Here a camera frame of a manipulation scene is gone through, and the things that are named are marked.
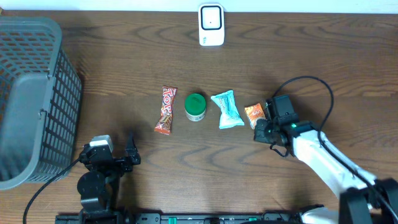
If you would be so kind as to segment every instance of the jar with green lid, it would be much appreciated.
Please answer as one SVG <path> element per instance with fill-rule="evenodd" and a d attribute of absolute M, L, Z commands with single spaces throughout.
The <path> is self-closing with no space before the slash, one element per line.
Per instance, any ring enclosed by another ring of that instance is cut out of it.
<path fill-rule="evenodd" d="M 191 121 L 200 121 L 206 114 L 206 100 L 198 93 L 189 95 L 185 99 L 185 114 Z"/>

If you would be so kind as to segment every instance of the gray basket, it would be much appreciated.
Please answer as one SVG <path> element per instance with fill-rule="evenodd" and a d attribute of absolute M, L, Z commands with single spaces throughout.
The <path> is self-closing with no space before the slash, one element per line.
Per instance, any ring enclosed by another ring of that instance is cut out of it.
<path fill-rule="evenodd" d="M 0 190 L 71 163 L 81 81 L 61 41 L 50 19 L 0 17 Z"/>

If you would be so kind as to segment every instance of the light blue packet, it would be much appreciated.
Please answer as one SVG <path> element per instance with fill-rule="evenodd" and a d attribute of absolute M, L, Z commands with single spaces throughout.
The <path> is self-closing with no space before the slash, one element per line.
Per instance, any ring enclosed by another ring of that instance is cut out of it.
<path fill-rule="evenodd" d="M 228 90 L 225 93 L 211 96 L 211 100 L 213 100 L 221 110 L 220 129 L 232 128 L 236 125 L 244 125 L 238 109 L 236 109 L 233 90 Z"/>

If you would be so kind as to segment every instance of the white background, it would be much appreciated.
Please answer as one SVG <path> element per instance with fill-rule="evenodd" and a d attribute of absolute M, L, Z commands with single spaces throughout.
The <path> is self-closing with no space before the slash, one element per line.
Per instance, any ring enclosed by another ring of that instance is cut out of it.
<path fill-rule="evenodd" d="M 226 12 L 398 13 L 398 0 L 0 0 L 3 9 L 197 11 L 220 3 Z"/>

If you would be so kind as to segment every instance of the wooden surface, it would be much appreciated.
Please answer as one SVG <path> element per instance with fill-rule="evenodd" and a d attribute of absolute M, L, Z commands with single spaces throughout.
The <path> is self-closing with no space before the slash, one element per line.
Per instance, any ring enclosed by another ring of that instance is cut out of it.
<path fill-rule="evenodd" d="M 264 101 L 299 75 L 325 79 L 335 109 L 325 126 L 348 157 L 381 178 L 398 179 L 398 17 L 344 14 L 226 13 L 221 47 L 198 43 L 197 13 L 6 12 L 46 16 L 63 30 L 63 48 L 84 79 L 77 149 L 109 134 L 123 152 L 133 130 L 142 164 L 123 177 L 119 204 L 164 213 L 263 212 L 322 203 L 337 209 L 328 187 L 300 161 L 254 142 L 244 106 Z M 178 87 L 172 135 L 155 133 L 162 85 Z M 245 126 L 219 130 L 210 96 L 234 90 Z M 187 95 L 208 100 L 203 121 L 184 112 Z M 302 119 L 320 122 L 325 88 L 302 80 L 284 88 Z M 78 164 L 47 187 L 29 223 L 53 223 L 81 209 Z M 20 223 L 41 184 L 0 192 L 1 223 Z"/>

